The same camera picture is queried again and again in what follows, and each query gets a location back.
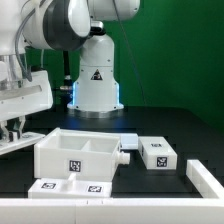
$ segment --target white container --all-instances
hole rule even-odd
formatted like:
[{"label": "white container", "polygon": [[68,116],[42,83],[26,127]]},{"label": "white container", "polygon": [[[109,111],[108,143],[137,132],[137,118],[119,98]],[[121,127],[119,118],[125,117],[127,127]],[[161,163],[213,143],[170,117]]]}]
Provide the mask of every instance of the white container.
[{"label": "white container", "polygon": [[55,129],[34,147],[36,178],[112,181],[118,164],[129,164],[120,152],[120,137]]},{"label": "white container", "polygon": [[139,137],[139,153],[147,169],[176,169],[177,154],[163,137]]},{"label": "white container", "polygon": [[28,191],[28,198],[109,198],[111,191],[111,182],[80,181],[71,174],[68,180],[36,180]]}]

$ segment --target green backdrop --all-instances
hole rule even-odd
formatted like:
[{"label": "green backdrop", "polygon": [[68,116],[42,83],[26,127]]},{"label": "green backdrop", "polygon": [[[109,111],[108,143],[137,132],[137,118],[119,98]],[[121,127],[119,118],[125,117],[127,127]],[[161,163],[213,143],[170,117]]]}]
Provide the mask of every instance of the green backdrop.
[{"label": "green backdrop", "polygon": [[[147,106],[189,109],[224,132],[224,1],[141,0],[138,15],[123,25]],[[116,44],[121,102],[144,106],[119,23],[105,27]],[[40,64],[39,50],[27,53],[29,64]],[[52,87],[63,84],[62,52],[46,51],[44,67]],[[70,52],[70,67],[75,80],[78,52]]]}]

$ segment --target black surface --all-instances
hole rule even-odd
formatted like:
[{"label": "black surface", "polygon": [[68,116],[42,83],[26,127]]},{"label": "black surface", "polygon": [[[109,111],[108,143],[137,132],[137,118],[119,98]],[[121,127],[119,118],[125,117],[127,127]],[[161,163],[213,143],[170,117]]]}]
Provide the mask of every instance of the black surface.
[{"label": "black surface", "polygon": [[[187,110],[129,107],[121,117],[99,120],[77,118],[57,106],[28,116],[24,131],[48,134],[56,127],[167,139],[178,154],[177,170],[148,171],[139,153],[130,152],[130,165],[115,174],[112,197],[200,197],[185,175],[188,159],[199,159],[224,184],[224,135]],[[1,156],[0,178],[0,197],[27,197],[35,180],[33,147]]]}]

